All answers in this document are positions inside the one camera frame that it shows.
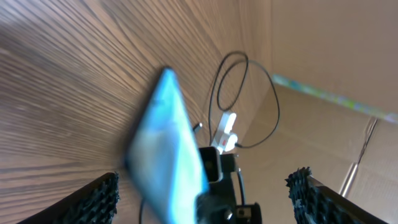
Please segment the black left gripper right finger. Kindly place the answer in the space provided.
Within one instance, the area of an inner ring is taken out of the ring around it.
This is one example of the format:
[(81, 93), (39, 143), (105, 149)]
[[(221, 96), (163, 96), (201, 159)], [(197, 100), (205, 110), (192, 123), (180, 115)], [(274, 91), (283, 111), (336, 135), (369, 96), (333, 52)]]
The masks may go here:
[(297, 169), (285, 181), (298, 224), (386, 224), (323, 185), (309, 167)]

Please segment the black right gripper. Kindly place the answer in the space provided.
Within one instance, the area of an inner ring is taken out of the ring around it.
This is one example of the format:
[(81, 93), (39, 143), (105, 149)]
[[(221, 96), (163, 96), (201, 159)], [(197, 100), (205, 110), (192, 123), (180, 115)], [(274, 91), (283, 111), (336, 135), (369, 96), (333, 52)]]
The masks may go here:
[(261, 207), (247, 204), (241, 170), (234, 154), (220, 155), (222, 179), (209, 182), (197, 200), (197, 223), (261, 224)]

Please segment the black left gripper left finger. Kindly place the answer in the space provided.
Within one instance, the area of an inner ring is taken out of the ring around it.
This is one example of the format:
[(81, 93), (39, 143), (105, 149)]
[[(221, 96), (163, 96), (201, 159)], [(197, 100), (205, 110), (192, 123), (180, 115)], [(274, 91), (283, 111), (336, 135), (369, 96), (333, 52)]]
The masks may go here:
[(119, 174), (108, 172), (18, 224), (111, 224), (119, 200)]

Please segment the Samsung Galaxy smartphone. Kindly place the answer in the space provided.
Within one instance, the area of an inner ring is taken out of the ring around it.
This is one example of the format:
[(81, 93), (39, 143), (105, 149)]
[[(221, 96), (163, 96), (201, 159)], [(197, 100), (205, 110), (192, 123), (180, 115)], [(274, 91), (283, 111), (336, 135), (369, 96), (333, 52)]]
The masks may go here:
[(126, 170), (161, 223), (197, 222), (208, 179), (176, 73), (161, 68), (150, 83), (125, 146)]

